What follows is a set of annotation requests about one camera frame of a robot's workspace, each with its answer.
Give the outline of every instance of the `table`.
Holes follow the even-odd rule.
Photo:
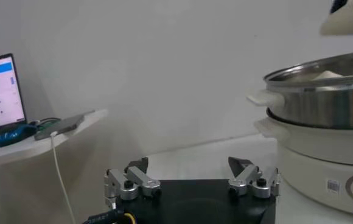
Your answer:
[[[148,156],[147,174],[158,180],[229,179],[232,177],[228,157],[249,159],[264,169],[276,165],[276,141],[252,135],[229,141],[199,145],[188,149]],[[313,201],[285,181],[281,183],[276,223],[353,223],[353,214]]]
[[[67,141],[71,136],[80,133],[92,124],[106,117],[107,114],[108,110],[97,110],[86,114],[83,122],[75,130],[57,135],[54,138],[55,146]],[[0,165],[37,156],[46,153],[51,149],[51,139],[47,138],[36,141],[33,137],[29,137],[16,144],[0,148]]]

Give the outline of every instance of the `barcode label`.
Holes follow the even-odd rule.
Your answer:
[[[336,180],[327,180],[327,190],[331,193],[339,193],[340,183]]]

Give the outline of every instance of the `stainless steel pot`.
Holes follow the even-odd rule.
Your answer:
[[[315,80],[322,72],[342,75]],[[267,89],[247,97],[276,119],[318,128],[353,129],[353,53],[293,66],[264,77]]]

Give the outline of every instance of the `white shelf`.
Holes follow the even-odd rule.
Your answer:
[[[88,128],[92,124],[106,117],[108,110],[97,110],[90,114],[85,115],[84,121],[73,131],[57,135],[54,138],[55,146],[57,147],[61,143],[67,141],[71,136],[74,136],[84,129]],[[31,158],[48,152],[52,149],[51,139],[46,138],[36,141],[34,137],[29,137],[21,142],[17,142],[13,145],[0,148],[0,165],[10,163],[26,158]]]

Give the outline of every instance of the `pot handle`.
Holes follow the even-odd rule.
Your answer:
[[[279,94],[267,89],[259,90],[256,94],[247,96],[247,100],[257,107],[283,107],[285,98]]]
[[[268,117],[254,122],[254,126],[265,138],[276,138],[278,141],[285,141],[290,137],[290,132],[285,127],[274,123]]]

